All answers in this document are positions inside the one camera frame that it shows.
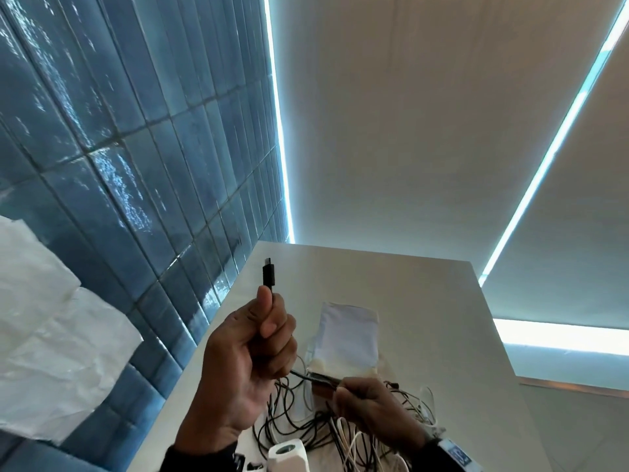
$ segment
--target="black connector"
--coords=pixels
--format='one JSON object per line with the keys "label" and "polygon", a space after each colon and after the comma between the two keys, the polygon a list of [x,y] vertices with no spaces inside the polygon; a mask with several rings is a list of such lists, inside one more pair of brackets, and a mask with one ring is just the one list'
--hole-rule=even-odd
{"label": "black connector", "polygon": [[273,287],[275,286],[275,265],[271,263],[270,258],[264,260],[264,266],[262,267],[262,284],[273,291]]}

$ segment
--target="led light strip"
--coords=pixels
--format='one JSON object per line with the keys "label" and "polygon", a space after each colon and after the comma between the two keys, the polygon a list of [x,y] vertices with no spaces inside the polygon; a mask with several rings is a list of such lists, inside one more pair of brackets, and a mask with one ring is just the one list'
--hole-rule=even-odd
{"label": "led light strip", "polygon": [[505,344],[629,356],[629,330],[494,320]]}
{"label": "led light strip", "polygon": [[618,14],[616,21],[609,31],[607,39],[602,44],[601,51],[599,51],[598,56],[594,61],[594,64],[587,74],[586,80],[583,82],[583,86],[581,86],[577,97],[574,99],[574,102],[572,102],[572,105],[570,106],[570,110],[568,110],[568,114],[566,114],[565,119],[561,123],[561,126],[559,126],[559,130],[555,135],[555,138],[550,144],[548,151],[544,155],[542,163],[540,164],[540,167],[537,169],[537,172],[533,176],[533,180],[531,181],[528,189],[526,189],[524,197],[520,201],[518,208],[516,208],[513,217],[511,217],[511,221],[507,225],[503,236],[500,238],[498,245],[496,246],[494,252],[491,254],[491,257],[489,258],[489,261],[487,262],[487,265],[485,266],[481,277],[478,278],[478,283],[480,284],[480,286],[483,286],[485,280],[489,276],[489,273],[491,273],[492,269],[496,265],[498,257],[502,253],[505,245],[507,245],[507,242],[509,241],[509,238],[511,237],[511,235],[515,231],[515,228],[518,226],[518,223],[522,219],[522,216],[529,204],[531,203],[535,192],[539,189],[539,186],[543,181],[544,176],[548,172],[550,165],[555,159],[555,155],[557,154],[559,148],[561,148],[561,145],[565,140],[568,131],[570,131],[570,128],[572,127],[572,123],[577,118],[579,111],[583,107],[583,104],[586,102],[587,96],[592,91],[592,87],[594,86],[598,75],[601,73],[603,66],[605,66],[605,63],[607,62],[607,59],[609,58],[612,50],[616,46],[618,39],[620,39],[620,36],[623,34],[627,23],[629,23],[629,0],[625,0],[625,3],[620,10],[620,13]]}
{"label": "led light strip", "polygon": [[273,47],[273,29],[271,28],[271,9],[269,8],[269,0],[264,0],[264,13],[267,18],[267,36],[269,38],[269,53],[271,55],[271,76],[273,78],[273,94],[276,105],[279,157],[282,161],[282,180],[284,182],[284,201],[286,202],[286,221],[288,222],[288,241],[294,244],[295,233],[293,231],[293,215],[291,214],[291,197],[288,193],[288,174],[286,172],[286,155],[284,153],[284,129],[282,128],[282,116],[279,111],[279,92],[277,91],[275,49]]}

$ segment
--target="white power adapter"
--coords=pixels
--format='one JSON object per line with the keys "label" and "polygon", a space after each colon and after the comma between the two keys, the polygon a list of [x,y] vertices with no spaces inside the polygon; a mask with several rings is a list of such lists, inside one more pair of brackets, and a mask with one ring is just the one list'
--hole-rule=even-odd
{"label": "white power adapter", "polygon": [[310,472],[306,448],[301,440],[291,439],[271,447],[267,472]]}

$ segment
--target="finger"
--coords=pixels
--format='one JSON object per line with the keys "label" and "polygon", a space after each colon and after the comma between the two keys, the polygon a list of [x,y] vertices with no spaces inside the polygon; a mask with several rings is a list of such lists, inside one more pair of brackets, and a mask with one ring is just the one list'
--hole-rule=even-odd
{"label": "finger", "polygon": [[283,378],[291,372],[296,359],[297,341],[295,338],[290,338],[278,354],[257,363],[258,373],[265,379]]}
{"label": "finger", "polygon": [[269,316],[260,325],[260,336],[268,338],[275,331],[286,323],[286,307],[284,306],[284,298],[278,293],[273,293],[273,307]]}
{"label": "finger", "polygon": [[284,346],[293,336],[297,321],[292,315],[288,315],[286,322],[279,328],[278,331],[273,333],[272,336],[266,339],[254,338],[249,343],[249,353],[251,356],[275,356],[284,349]]}
{"label": "finger", "polygon": [[359,398],[376,399],[380,386],[384,385],[375,378],[343,378],[339,386],[346,388]]}
{"label": "finger", "polygon": [[367,416],[366,400],[356,397],[348,389],[339,386],[334,391],[332,403],[334,412],[339,417],[345,417],[348,421],[361,428],[365,427],[365,418]]}
{"label": "finger", "polygon": [[256,299],[234,311],[225,319],[224,326],[230,331],[231,338],[241,344],[253,339],[260,325],[271,313],[273,296],[266,286],[258,287]]}

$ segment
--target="blue tiled wall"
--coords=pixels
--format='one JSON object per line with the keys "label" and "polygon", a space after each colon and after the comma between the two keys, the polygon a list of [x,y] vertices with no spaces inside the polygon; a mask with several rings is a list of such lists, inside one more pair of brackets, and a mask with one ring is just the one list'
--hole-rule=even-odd
{"label": "blue tiled wall", "polygon": [[144,342],[56,448],[3,471],[124,470],[259,239],[287,238],[261,0],[0,0],[0,214]]}

